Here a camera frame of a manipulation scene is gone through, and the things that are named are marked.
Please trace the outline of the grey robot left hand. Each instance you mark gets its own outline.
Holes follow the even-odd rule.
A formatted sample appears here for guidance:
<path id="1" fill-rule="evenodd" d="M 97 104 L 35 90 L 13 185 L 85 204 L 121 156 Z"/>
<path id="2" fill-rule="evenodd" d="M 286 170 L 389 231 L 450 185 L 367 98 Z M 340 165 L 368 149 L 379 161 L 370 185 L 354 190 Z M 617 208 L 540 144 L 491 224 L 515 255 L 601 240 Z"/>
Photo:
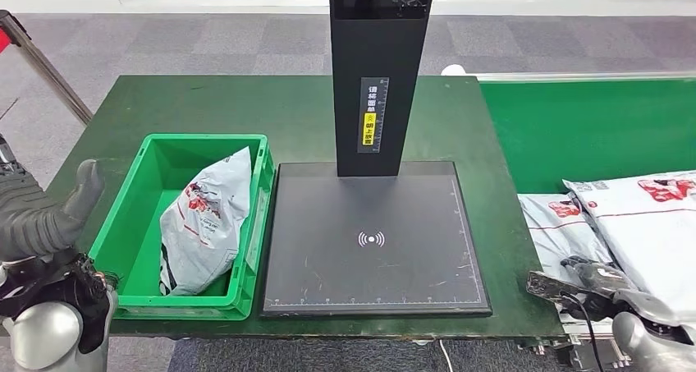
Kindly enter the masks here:
<path id="1" fill-rule="evenodd" d="M 51 255 L 73 247 L 104 189 L 99 162 L 83 161 L 63 202 L 52 200 L 1 139 L 1 261 Z"/>

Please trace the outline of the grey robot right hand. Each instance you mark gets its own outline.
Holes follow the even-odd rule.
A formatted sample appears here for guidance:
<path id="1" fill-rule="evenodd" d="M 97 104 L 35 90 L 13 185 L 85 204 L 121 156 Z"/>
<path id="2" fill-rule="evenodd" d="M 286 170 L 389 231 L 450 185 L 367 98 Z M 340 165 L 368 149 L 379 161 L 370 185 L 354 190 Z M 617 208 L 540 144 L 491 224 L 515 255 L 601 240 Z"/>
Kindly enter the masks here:
<path id="1" fill-rule="evenodd" d="M 563 259 L 561 266 L 573 270 L 588 290 L 607 298 L 618 290 L 638 290 L 621 269 L 611 264 L 572 255 Z"/>

